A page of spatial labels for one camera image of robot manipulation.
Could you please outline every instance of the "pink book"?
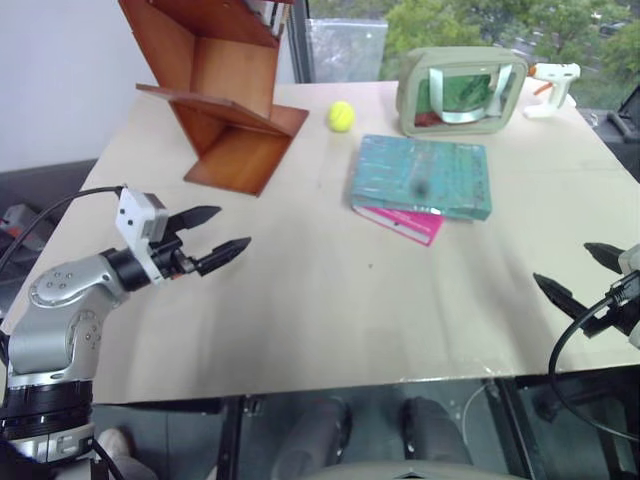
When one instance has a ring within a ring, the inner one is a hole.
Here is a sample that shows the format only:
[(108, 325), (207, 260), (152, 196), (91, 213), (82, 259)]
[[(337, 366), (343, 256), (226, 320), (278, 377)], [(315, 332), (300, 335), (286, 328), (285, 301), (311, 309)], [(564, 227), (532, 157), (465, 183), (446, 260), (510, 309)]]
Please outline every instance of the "pink book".
[(435, 215), (433, 213), (360, 207), (355, 205), (353, 209), (363, 217), (427, 246), (431, 245), (431, 242), (433, 242), (438, 230), (440, 230), (442, 226), (442, 222), (444, 222), (442, 215)]

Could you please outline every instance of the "book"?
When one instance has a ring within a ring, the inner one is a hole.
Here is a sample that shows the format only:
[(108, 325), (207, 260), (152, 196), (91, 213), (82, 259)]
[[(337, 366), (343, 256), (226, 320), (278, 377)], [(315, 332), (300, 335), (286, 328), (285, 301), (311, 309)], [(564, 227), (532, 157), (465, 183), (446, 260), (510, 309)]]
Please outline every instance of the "book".
[(426, 246), (431, 245), (444, 222), (443, 216), (431, 213), (358, 206), (353, 209), (363, 217)]
[(351, 204), (485, 220), (491, 213), (486, 157), (482, 145), (365, 135)]

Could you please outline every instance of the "wooden stand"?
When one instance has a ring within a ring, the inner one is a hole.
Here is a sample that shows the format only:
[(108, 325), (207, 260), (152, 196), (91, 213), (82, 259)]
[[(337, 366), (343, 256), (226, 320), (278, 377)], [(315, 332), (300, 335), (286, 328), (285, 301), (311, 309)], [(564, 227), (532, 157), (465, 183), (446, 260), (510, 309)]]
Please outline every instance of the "wooden stand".
[(273, 105), (279, 38), (243, 0), (119, 0), (199, 161), (185, 180), (259, 195), (304, 123)]

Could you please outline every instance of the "yellow tennis ball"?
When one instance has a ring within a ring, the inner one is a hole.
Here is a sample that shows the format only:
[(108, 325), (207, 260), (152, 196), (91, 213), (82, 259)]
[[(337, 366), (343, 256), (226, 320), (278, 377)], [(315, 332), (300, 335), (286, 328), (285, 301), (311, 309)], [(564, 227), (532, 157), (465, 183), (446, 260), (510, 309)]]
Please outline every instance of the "yellow tennis ball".
[(329, 109), (328, 120), (334, 132), (348, 132), (356, 120), (356, 112), (347, 102), (335, 102)]

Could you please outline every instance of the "window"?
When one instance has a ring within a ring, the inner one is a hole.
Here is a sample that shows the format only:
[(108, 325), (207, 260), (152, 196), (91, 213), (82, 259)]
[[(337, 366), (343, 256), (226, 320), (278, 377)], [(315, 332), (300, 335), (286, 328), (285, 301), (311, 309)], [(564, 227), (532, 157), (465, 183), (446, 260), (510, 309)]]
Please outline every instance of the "window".
[(640, 78), (640, 0), (308, 0), (312, 81), (392, 80), (417, 47), (496, 45), (577, 63), (582, 107), (617, 109)]

